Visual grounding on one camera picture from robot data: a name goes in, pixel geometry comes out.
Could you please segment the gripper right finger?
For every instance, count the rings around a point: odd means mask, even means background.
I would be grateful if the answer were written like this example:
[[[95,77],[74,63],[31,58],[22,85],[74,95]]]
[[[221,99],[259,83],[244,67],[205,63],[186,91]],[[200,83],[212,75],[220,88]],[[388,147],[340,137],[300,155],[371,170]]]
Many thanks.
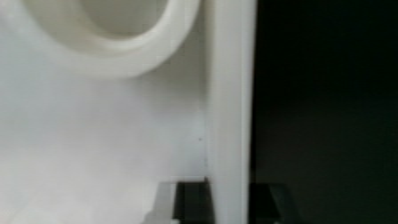
[[[292,196],[285,185],[271,184],[269,193],[278,211],[280,224],[298,224],[300,216],[292,202]]]

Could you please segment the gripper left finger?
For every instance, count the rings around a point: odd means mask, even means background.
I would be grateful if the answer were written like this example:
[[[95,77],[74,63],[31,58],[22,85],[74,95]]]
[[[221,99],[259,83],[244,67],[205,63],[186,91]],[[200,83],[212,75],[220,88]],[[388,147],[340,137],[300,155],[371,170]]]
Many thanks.
[[[152,209],[141,224],[177,224],[173,219],[175,184],[161,182],[156,189]]]

